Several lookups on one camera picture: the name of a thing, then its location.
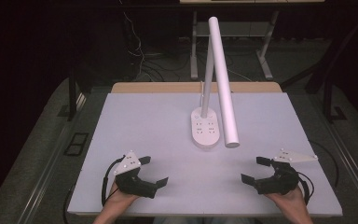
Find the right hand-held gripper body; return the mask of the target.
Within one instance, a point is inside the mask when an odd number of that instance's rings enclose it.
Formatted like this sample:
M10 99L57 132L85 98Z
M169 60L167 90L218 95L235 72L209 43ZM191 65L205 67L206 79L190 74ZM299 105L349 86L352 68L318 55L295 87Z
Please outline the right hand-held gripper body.
M307 155L281 148L271 159L272 163L268 167L273 168L273 176L255 181L255 189L259 194L280 193L284 195L295 189L298 184L302 185L306 193L310 193L308 184L299 177L299 172L292 164L317 161L316 155Z

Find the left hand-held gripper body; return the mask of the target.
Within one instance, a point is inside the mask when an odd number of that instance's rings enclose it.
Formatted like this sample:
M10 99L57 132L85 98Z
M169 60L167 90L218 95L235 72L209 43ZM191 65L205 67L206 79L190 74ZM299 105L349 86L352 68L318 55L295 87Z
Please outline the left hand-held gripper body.
M114 171L115 183L123 193L153 199L157 192L156 183L143 181L138 176L141 166L139 158L130 151Z

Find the white desk lamp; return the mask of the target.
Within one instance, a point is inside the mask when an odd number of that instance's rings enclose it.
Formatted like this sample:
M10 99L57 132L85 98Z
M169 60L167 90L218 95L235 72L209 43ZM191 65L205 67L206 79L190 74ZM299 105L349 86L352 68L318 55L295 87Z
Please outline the white desk lamp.
M191 115L191 133L194 144L199 148L212 148L217 145L221 133L217 114L209 107L213 75L216 78L220 114L223 125L225 147L240 145L237 122L231 97L227 74L227 64L223 49L219 21L216 17L208 19L209 42L205 70L205 81L201 86L201 104Z

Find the person's left hand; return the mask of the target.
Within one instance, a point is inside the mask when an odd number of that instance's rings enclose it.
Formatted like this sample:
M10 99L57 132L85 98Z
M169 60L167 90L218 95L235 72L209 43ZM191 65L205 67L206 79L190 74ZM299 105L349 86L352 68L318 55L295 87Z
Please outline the person's left hand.
M109 197L106 200L103 210L108 215L120 216L123 214L136 200L138 196L123 193L114 183L109 192Z

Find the person's right hand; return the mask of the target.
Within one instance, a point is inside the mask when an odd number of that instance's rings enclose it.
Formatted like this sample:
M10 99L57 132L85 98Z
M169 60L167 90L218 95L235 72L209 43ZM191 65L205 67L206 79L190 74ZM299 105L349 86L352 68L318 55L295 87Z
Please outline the person's right hand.
M296 187L284 195L270 193L266 194L266 197L272 200L286 217L295 217L296 215L307 213L307 207L299 187Z

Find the black metal stand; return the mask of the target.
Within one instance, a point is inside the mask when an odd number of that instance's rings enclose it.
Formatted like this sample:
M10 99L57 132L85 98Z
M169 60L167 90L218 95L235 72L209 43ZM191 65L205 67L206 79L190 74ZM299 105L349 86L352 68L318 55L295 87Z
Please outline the black metal stand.
M83 92L80 77L75 68L71 68L68 73L68 95L69 95L69 115L68 120L72 121L76 113L81 110L85 104L86 95Z
M306 93L316 94L319 90L323 90L322 113L329 122L333 122L335 119L344 119L345 116L340 111L336 115L332 114L333 75L331 72L351 40L351 27L342 16L336 16L331 21L330 30L332 31L332 40L322 58L294 77L286 79L280 84L280 87L284 90L308 77L309 80L305 86Z

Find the metal rail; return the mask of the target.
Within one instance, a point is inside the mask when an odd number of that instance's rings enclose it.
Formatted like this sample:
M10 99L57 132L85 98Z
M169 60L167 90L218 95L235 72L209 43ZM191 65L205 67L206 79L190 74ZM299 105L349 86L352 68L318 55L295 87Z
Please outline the metal rail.
M76 160L64 154L76 133L77 117L69 116L71 103L65 94L52 96L26 142L23 168L33 184L16 224L64 222L76 178Z
M322 103L310 99L319 120L328 132L328 139L337 154L337 162L344 166L335 187L344 211L345 224L358 224L358 112L345 101L334 105L332 121L322 114Z

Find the metal frame desk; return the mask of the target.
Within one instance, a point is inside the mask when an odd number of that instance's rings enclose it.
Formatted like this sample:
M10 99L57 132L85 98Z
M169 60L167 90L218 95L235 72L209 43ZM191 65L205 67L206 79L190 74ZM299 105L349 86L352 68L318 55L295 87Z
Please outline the metal frame desk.
M229 7L248 7L248 6L293 6L300 4L319 4L324 0L180 0L183 6L218 6L228 5ZM199 77L198 58L197 58L197 38L209 34L208 23L200 21L198 18L198 9L192 12L192 34L191 34L191 51L190 51L190 78ZM266 53L269 47L277 19L280 15L279 9L273 9L271 15L266 20L247 19L246 21L224 21L221 25L222 36L227 37L261 37L263 45L255 52L257 60L261 66L265 79L272 80L273 75L270 72L266 59Z

